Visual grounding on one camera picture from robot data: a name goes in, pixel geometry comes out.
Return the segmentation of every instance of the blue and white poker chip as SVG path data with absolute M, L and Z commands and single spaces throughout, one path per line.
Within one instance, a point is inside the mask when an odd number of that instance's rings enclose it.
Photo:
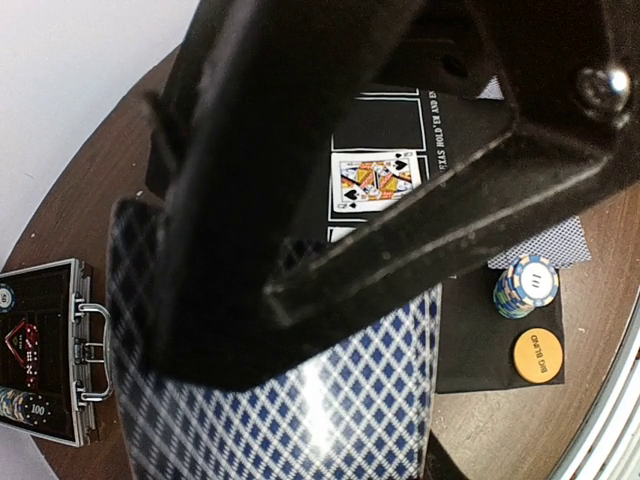
M 10 312 L 16 305 L 16 294 L 6 283 L 0 283 L 0 313 Z

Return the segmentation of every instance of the white poker chip label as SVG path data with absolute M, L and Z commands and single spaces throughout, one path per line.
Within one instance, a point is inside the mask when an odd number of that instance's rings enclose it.
M 0 309 L 13 307 L 13 291 L 6 285 L 0 286 Z
M 522 289 L 534 300 L 548 297 L 553 290 L 553 275 L 543 263 L 525 265 L 520 278 Z

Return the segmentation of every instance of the poker chip case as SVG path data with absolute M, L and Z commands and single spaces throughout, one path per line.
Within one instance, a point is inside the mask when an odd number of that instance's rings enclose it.
M 77 259 L 0 275 L 0 423 L 76 447 L 95 438 L 94 403 L 112 390 L 110 316 L 89 303 L 90 286 L 91 267 Z M 98 368 L 104 388 L 94 392 Z

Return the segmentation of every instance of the poker chip stack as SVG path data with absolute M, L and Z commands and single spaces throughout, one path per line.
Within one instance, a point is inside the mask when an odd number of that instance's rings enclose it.
M 8 387 L 0 387 L 0 415 L 10 420 L 27 423 L 27 400 L 32 395 Z
M 523 318 L 549 305 L 558 294 L 558 272 L 539 255 L 524 255 L 502 272 L 493 289 L 493 303 L 506 318 Z

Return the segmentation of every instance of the metal screw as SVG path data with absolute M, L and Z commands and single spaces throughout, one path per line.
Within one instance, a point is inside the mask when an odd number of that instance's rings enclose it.
M 620 67 L 583 68 L 578 73 L 577 87 L 585 104 L 602 113 L 620 112 L 631 96 L 631 79 Z

